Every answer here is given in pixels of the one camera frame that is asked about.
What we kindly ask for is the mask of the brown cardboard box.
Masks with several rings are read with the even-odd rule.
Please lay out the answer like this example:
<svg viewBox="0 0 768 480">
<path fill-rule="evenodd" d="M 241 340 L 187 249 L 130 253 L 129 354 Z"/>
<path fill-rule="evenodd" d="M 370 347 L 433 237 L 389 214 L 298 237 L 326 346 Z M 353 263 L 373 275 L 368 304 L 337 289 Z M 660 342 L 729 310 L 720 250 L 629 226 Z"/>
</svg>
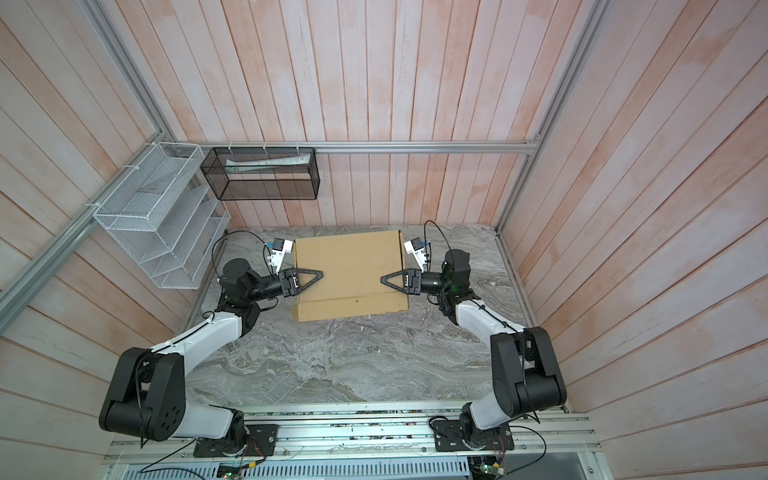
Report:
<svg viewBox="0 0 768 480">
<path fill-rule="evenodd" d="M 398 230 L 302 238 L 294 246 L 295 266 L 323 277 L 298 296 L 298 322 L 404 312 L 409 298 L 381 278 L 404 268 Z"/>
</svg>

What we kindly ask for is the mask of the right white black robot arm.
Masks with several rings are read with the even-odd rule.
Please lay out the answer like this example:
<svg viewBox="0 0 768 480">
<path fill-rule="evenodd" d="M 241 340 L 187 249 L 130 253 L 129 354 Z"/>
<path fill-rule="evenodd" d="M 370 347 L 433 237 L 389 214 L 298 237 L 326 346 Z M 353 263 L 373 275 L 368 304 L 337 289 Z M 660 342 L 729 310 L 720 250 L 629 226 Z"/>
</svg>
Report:
<svg viewBox="0 0 768 480">
<path fill-rule="evenodd" d="M 441 270 L 433 272 L 425 246 L 407 241 L 405 248 L 418 266 L 384 275 L 381 283 L 406 295 L 430 297 L 443 316 L 490 351 L 492 392 L 463 407 L 459 425 L 465 438 L 566 402 L 549 334 L 542 327 L 524 327 L 502 317 L 475 294 L 468 252 L 448 250 Z"/>
</svg>

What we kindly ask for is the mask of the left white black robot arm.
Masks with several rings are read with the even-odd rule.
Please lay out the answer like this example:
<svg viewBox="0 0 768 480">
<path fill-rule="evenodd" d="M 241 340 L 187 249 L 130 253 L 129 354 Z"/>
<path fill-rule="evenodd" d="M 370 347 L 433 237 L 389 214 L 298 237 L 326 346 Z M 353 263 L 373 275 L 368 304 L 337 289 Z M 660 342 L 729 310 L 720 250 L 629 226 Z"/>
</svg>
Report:
<svg viewBox="0 0 768 480">
<path fill-rule="evenodd" d="M 243 258 L 227 262 L 212 316 L 172 339 L 151 348 L 130 348 L 119 357 L 99 415 L 100 428 L 142 441 L 207 440 L 225 456 L 239 454 L 249 435 L 244 414 L 188 401 L 186 377 L 253 329 L 262 312 L 260 301 L 297 296 L 322 277 L 319 270 L 300 268 L 261 276 Z"/>
</svg>

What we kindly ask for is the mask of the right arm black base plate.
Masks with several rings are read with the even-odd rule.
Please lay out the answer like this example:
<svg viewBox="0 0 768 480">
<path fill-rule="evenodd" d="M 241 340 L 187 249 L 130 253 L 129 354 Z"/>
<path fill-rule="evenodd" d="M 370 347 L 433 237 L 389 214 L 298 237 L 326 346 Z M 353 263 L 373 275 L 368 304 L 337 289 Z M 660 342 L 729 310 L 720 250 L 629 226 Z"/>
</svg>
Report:
<svg viewBox="0 0 768 480">
<path fill-rule="evenodd" d="M 493 450 L 504 453 L 514 449 L 514 440 L 508 430 L 500 427 L 478 430 L 468 417 L 451 420 L 444 416 L 433 416 L 428 419 L 428 426 L 433 432 L 438 452 Z"/>
</svg>

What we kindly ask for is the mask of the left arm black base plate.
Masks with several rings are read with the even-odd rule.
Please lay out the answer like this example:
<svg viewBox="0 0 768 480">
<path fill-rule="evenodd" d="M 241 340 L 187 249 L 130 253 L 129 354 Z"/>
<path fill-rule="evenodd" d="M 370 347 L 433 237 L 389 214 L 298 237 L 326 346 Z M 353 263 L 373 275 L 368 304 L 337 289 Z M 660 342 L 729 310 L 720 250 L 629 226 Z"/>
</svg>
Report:
<svg viewBox="0 0 768 480">
<path fill-rule="evenodd" d="M 277 424 L 244 424 L 234 428 L 222 439 L 200 439 L 193 451 L 194 458 L 255 456 L 274 454 L 279 426 Z"/>
</svg>

